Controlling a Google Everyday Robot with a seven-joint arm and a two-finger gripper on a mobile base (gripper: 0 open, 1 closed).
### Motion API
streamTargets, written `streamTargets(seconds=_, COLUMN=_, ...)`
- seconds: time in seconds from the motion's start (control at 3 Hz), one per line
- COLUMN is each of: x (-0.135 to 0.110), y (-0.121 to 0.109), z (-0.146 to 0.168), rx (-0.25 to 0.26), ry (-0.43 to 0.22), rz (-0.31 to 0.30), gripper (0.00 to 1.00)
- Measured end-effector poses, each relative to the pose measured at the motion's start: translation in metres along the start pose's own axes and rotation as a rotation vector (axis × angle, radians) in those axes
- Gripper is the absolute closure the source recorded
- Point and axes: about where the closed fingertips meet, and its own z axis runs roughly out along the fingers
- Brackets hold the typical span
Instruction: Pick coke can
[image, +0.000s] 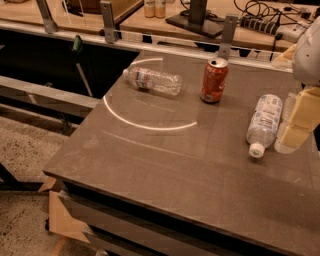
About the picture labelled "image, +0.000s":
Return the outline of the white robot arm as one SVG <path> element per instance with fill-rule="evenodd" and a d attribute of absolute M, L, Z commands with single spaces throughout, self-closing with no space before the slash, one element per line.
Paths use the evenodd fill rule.
<path fill-rule="evenodd" d="M 297 150 L 320 124 L 320 17 L 298 40 L 292 69 L 305 88 L 297 95 L 289 94 L 285 101 L 274 144 L 283 154 Z"/>

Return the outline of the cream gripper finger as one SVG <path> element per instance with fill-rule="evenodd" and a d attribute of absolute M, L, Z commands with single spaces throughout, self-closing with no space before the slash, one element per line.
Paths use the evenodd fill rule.
<path fill-rule="evenodd" d="M 289 93 L 279 126 L 279 148 L 298 149 L 320 124 L 320 88 Z"/>

